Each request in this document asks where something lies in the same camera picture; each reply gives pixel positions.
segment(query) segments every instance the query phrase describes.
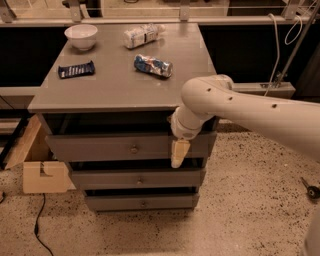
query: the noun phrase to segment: drawer handle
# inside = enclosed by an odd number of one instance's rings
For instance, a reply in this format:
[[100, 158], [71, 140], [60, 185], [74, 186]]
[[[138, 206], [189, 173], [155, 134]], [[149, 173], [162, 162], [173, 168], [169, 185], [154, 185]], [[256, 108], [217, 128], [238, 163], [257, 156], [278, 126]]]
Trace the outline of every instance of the drawer handle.
[[131, 154], [137, 154], [138, 151], [139, 151], [139, 149], [136, 145], [133, 145], [130, 149]]
[[141, 177], [138, 178], [137, 184], [141, 185], [143, 183], [143, 179]]

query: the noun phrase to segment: gray drawer cabinet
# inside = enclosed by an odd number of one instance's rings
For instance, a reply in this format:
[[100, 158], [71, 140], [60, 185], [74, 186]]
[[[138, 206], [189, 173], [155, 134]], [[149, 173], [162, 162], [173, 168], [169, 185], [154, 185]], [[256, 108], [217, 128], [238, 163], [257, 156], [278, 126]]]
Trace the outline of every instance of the gray drawer cabinet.
[[[190, 79], [215, 69], [196, 23], [166, 24], [161, 40], [128, 50], [123, 32], [139, 24], [97, 24], [95, 47], [68, 41], [30, 103], [47, 143], [96, 212], [196, 207], [216, 138], [208, 120], [180, 168], [171, 168], [170, 116]], [[168, 79], [138, 72], [137, 54], [173, 63]], [[58, 66], [92, 60], [92, 76], [60, 79]]]
[[64, 161], [96, 212], [194, 208], [216, 139], [218, 119], [191, 141], [180, 168], [171, 167], [168, 117], [173, 111], [46, 114], [46, 141]]

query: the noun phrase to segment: black cable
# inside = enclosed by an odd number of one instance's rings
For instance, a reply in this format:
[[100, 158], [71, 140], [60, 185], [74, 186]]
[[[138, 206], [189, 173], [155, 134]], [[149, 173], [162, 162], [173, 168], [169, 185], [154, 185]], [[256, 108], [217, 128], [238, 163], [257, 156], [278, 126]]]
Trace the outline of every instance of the black cable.
[[1, 98], [10, 108], [14, 109], [14, 107], [12, 107], [12, 105], [11, 105], [8, 101], [6, 101], [1, 95], [0, 95], [0, 98]]
[[43, 195], [43, 204], [42, 204], [42, 207], [41, 207], [41, 209], [40, 209], [40, 211], [39, 211], [39, 213], [38, 213], [38, 216], [37, 216], [37, 219], [36, 219], [36, 224], [34, 225], [34, 234], [35, 234], [36, 238], [38, 239], [39, 243], [40, 243], [44, 248], [46, 248], [46, 249], [48, 250], [48, 252], [51, 254], [51, 256], [53, 256], [53, 253], [52, 253], [52, 251], [50, 250], [50, 248], [49, 248], [48, 246], [46, 246], [46, 245], [40, 240], [40, 238], [39, 238], [39, 236], [38, 236], [38, 233], [39, 233], [39, 224], [38, 224], [38, 221], [39, 221], [39, 217], [40, 217], [40, 215], [41, 215], [41, 213], [42, 213], [42, 210], [43, 210], [43, 208], [44, 208], [44, 205], [46, 204], [46, 195], [45, 195], [45, 193], [43, 193], [42, 195]]

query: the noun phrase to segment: power cord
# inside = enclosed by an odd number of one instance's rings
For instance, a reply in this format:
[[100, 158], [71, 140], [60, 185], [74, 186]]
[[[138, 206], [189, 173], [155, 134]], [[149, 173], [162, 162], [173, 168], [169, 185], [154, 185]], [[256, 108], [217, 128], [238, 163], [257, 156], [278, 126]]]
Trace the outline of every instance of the power cord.
[[38, 216], [37, 216], [37, 219], [36, 219], [36, 223], [35, 223], [35, 225], [34, 225], [34, 234], [35, 234], [37, 240], [39, 241], [39, 243], [40, 243], [44, 248], [46, 248], [46, 249], [48, 250], [48, 252], [50, 253], [51, 256], [53, 256], [53, 253], [52, 253], [52, 251], [50, 250], [50, 248], [49, 248], [48, 246], [46, 246], [46, 245], [40, 240], [39, 235], [38, 235], [38, 234], [39, 234], [39, 223], [38, 223], [39, 217], [40, 217], [40, 215], [41, 215], [41, 213], [42, 213], [42, 211], [43, 211], [44, 205], [46, 204], [46, 195], [45, 195], [45, 193], [43, 193], [42, 195], [43, 195], [43, 204], [42, 204], [42, 207], [41, 207], [41, 209], [40, 209], [40, 211], [39, 211], [39, 213], [38, 213]]
[[277, 46], [277, 60], [276, 60], [276, 63], [273, 67], [273, 70], [272, 70], [272, 74], [271, 74], [271, 77], [270, 77], [270, 80], [269, 80], [269, 84], [268, 84], [268, 88], [264, 94], [264, 96], [267, 96], [270, 88], [271, 88], [271, 83], [272, 83], [272, 80], [273, 80], [273, 76], [274, 76], [274, 73], [276, 72], [276, 69], [277, 69], [277, 66], [278, 66], [278, 63], [279, 63], [279, 59], [280, 59], [280, 46], [279, 46], [279, 38], [278, 38], [278, 25], [277, 25], [277, 21], [274, 17], [274, 15], [272, 13], [269, 13], [268, 16], [273, 20], [273, 24], [274, 24], [274, 32], [275, 32], [275, 36], [276, 36], [276, 46]]

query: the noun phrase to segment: speckled floor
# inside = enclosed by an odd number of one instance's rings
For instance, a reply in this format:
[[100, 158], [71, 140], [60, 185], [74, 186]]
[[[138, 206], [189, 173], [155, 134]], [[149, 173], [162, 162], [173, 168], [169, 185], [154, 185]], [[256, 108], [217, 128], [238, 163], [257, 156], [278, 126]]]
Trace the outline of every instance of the speckled floor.
[[[33, 229], [42, 195], [22, 192], [21, 166], [0, 172], [0, 255], [49, 255]], [[79, 191], [49, 194], [40, 238], [54, 255], [297, 255], [317, 204], [320, 164], [221, 124], [193, 210], [95, 214]]]

